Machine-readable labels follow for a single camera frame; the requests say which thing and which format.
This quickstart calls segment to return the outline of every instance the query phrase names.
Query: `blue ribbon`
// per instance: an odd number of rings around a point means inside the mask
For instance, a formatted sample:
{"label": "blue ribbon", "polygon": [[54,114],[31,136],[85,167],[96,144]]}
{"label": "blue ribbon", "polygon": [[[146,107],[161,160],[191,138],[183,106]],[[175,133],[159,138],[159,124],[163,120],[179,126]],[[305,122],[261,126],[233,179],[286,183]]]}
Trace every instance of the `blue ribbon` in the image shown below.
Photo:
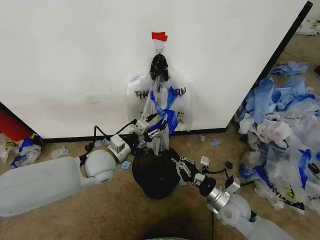
{"label": "blue ribbon", "polygon": [[166,101],[166,108],[162,109],[159,103],[157,103],[156,101],[154,91],[150,92],[150,99],[154,103],[155,109],[161,117],[160,121],[158,121],[155,125],[150,127],[151,131],[159,128],[167,115],[166,121],[169,128],[169,136],[171,136],[174,133],[176,127],[178,126],[178,116],[176,112],[174,110],[170,110],[170,108],[174,103],[174,101],[177,99],[177,97],[178,97],[178,94],[176,93],[174,88],[170,86],[168,91],[168,98]]}

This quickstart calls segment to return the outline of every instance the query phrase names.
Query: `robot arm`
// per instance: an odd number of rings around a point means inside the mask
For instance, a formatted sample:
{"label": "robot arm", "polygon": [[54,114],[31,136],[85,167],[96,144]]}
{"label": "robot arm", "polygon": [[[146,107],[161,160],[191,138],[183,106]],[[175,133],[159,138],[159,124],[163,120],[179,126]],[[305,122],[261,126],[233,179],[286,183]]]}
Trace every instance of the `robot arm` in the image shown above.
{"label": "robot arm", "polygon": [[243,197],[235,194],[240,188],[240,180],[236,176],[229,177],[221,186],[205,174],[210,163],[207,157],[202,156],[198,169],[188,158],[181,157],[179,162],[171,160],[175,162],[181,179],[198,187],[200,194],[207,199],[207,208],[222,224],[235,227],[248,240],[293,240],[272,221],[259,217]]}
{"label": "robot arm", "polygon": [[[114,178],[121,164],[139,144],[150,142],[165,125],[149,131],[148,122],[155,117],[134,120],[131,134],[111,137],[109,151],[95,150],[80,157],[62,157],[24,167],[0,176],[0,216],[26,213],[49,203],[74,195],[81,189],[102,184]],[[80,166],[84,165],[84,177]]]}

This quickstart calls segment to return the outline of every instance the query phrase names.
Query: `white board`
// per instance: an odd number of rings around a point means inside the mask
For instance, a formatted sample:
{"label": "white board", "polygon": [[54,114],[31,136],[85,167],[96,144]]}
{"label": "white board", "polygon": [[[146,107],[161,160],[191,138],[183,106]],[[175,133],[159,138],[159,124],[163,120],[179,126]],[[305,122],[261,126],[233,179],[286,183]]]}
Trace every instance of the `white board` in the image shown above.
{"label": "white board", "polygon": [[112,134],[151,32],[193,86],[192,129],[225,128],[304,0],[1,0],[0,101],[43,138]]}

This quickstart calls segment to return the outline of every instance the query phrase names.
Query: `blue plastic bag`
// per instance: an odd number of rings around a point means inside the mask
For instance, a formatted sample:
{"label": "blue plastic bag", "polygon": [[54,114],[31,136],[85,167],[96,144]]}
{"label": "blue plastic bag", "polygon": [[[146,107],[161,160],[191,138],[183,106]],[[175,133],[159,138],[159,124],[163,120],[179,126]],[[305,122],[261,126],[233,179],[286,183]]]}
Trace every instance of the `blue plastic bag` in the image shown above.
{"label": "blue plastic bag", "polygon": [[281,77],[304,74],[308,70],[307,62],[289,61],[288,63],[280,63],[274,67],[270,74],[279,74]]}

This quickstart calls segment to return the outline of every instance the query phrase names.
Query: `red tag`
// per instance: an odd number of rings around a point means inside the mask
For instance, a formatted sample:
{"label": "red tag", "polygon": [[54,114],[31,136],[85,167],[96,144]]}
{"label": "red tag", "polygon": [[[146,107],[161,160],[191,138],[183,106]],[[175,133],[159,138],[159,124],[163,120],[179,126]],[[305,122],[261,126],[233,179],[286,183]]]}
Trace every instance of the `red tag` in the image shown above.
{"label": "red tag", "polygon": [[165,31],[162,32],[152,32],[152,39],[157,39],[163,42],[166,42],[168,39],[168,36],[166,35]]}

